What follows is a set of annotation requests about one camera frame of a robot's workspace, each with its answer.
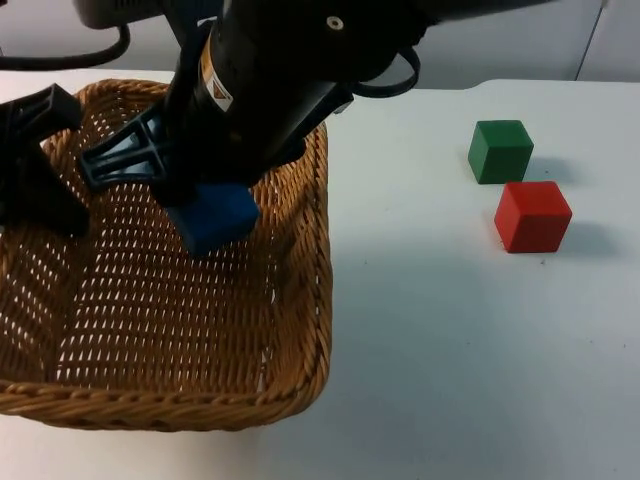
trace black cable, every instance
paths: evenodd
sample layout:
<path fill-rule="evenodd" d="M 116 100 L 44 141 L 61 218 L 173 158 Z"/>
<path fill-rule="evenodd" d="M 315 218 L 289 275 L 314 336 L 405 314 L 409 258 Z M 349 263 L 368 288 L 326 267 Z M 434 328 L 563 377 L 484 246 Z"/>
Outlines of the black cable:
<path fill-rule="evenodd" d="M 131 32 L 127 25 L 118 27 L 119 38 L 109 48 L 99 52 L 84 53 L 68 57 L 0 57 L 0 70 L 43 72 L 50 70 L 73 70 L 90 68 L 111 62 L 121 57 L 131 45 Z"/>
<path fill-rule="evenodd" d="M 418 54 L 413 48 L 403 48 L 398 53 L 413 69 L 413 73 L 409 78 L 395 85 L 377 86 L 355 83 L 351 86 L 351 92 L 360 97 L 390 98 L 402 95 L 415 87 L 420 79 L 420 57 L 418 57 Z"/>

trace green block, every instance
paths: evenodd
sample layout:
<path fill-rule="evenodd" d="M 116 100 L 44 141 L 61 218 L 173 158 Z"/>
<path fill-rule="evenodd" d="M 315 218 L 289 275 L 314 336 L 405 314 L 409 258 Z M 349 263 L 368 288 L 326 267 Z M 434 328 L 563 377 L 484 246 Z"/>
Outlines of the green block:
<path fill-rule="evenodd" d="M 480 184 L 521 182 L 533 142 L 520 120 L 478 122 L 469 149 L 469 165 Z"/>

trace wicker basket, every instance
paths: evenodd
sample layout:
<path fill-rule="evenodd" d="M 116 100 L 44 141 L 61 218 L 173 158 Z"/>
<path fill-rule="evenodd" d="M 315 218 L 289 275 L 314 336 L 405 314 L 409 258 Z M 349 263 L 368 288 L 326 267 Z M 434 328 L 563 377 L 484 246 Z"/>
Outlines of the wicker basket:
<path fill-rule="evenodd" d="M 90 234 L 25 225 L 0 237 L 0 413 L 81 429 L 240 430 L 302 412 L 329 373 L 327 137 L 254 188 L 245 242 L 195 261 L 142 186 L 90 196 L 78 152 L 166 85 L 78 93 L 79 132 L 45 146 L 90 207 Z"/>

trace red cube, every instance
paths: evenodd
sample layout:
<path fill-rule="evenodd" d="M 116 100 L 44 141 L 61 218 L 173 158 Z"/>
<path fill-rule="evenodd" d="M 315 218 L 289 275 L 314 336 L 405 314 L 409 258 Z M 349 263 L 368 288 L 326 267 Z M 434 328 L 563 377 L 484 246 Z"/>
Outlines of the red cube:
<path fill-rule="evenodd" d="M 571 209 L 555 182 L 507 183 L 495 223 L 509 253 L 558 251 Z"/>

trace blue block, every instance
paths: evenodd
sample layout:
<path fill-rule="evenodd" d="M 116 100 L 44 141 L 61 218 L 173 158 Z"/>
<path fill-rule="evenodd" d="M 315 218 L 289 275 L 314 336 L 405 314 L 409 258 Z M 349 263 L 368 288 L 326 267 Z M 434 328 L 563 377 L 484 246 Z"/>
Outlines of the blue block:
<path fill-rule="evenodd" d="M 246 186 L 199 184 L 196 192 L 194 202 L 166 209 L 192 256 L 203 257 L 251 233 L 260 210 Z"/>

